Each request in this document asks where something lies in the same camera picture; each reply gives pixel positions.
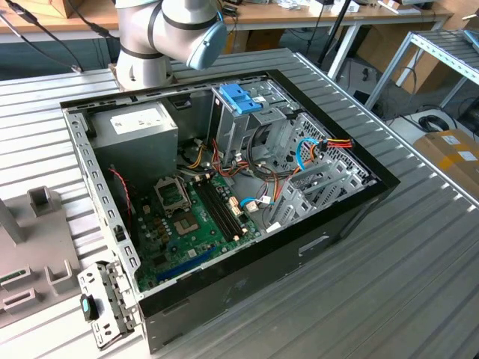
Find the aluminum slotted table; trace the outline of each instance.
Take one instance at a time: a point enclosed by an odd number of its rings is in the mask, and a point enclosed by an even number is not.
[[[399,66],[403,56],[413,44],[416,45],[419,50],[418,53],[412,57],[407,67],[413,68],[417,59],[419,59],[425,51],[463,76],[452,91],[444,98],[441,107],[445,107],[448,102],[451,101],[467,80],[471,80],[476,85],[479,85],[479,53],[472,47],[472,44],[466,41],[461,31],[409,32],[364,105],[366,108],[373,108],[380,94],[388,84],[389,79]],[[401,86],[409,73],[410,70],[405,69],[401,77],[397,80],[396,85]]]
[[[276,68],[401,180],[351,236],[154,358],[468,358],[479,352],[476,201],[301,55],[221,57],[182,82]],[[58,103],[114,93],[108,70],[0,82],[0,197],[61,194],[83,267],[109,251]],[[0,330],[0,358],[148,358],[141,329],[98,352],[79,297]]]

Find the label sticker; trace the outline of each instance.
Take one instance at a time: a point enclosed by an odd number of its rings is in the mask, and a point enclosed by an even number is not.
[[[471,152],[469,151],[462,151],[459,152],[461,157],[463,157],[466,161],[477,161],[476,156],[474,156]]]
[[[270,196],[262,196],[262,198],[260,198],[260,202],[270,204],[271,203],[271,197]]]
[[[162,115],[155,109],[137,111],[113,116],[110,120],[117,135],[159,126],[163,123]]]
[[[455,138],[454,136],[442,136],[444,138],[444,141],[448,142],[449,144],[460,144],[459,140]]]
[[[255,102],[261,102],[261,101],[266,101],[266,99],[262,96],[254,97],[253,101]]]
[[[281,225],[279,222],[275,222],[266,229],[266,233],[271,233],[273,230],[277,230],[278,228],[281,228]]]

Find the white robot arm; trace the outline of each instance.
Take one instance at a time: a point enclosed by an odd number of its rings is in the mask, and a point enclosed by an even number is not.
[[[202,70],[226,44],[214,0],[117,0],[117,78],[127,90],[171,83],[169,58]]]

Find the workbench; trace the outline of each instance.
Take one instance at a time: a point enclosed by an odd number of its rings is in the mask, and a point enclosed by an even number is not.
[[[117,12],[111,0],[85,0],[79,10],[88,21],[111,30],[114,36],[118,35]],[[317,16],[311,15],[308,7],[302,7],[301,10],[286,10],[277,4],[243,4],[238,7],[238,14],[236,25],[234,25],[233,19],[228,16],[225,17],[228,29],[235,28],[237,31],[249,31],[271,28],[311,28],[317,22]],[[423,10],[421,13],[407,15],[396,15],[379,5],[376,7],[361,6],[358,13],[347,13],[344,17],[342,25],[347,26],[348,29],[328,76],[332,79],[336,78],[359,29],[363,25],[433,22],[432,29],[437,30],[442,28],[446,20],[452,15],[450,11],[439,4],[434,4],[432,10]],[[23,21],[10,10],[7,10],[7,19],[30,41],[52,40],[34,25]],[[76,15],[72,15],[69,19],[39,15],[38,19],[42,25],[61,40],[98,38],[98,35],[92,32]],[[336,15],[325,11],[318,26],[330,27],[336,19]],[[3,22],[0,22],[0,43],[19,41],[21,40],[12,34]]]
[[[154,358],[468,358],[479,352],[479,204],[308,60],[220,57],[180,82],[276,68],[401,181],[345,240]],[[61,194],[80,263],[109,259],[59,109],[115,93],[108,70],[0,82],[0,197]],[[99,353],[79,296],[0,330],[0,358],[148,358],[141,329]]]

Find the open computer case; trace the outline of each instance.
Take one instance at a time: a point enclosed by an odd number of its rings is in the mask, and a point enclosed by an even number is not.
[[[399,181],[277,70],[63,102],[112,260],[79,275],[99,349],[150,352],[348,236]]]

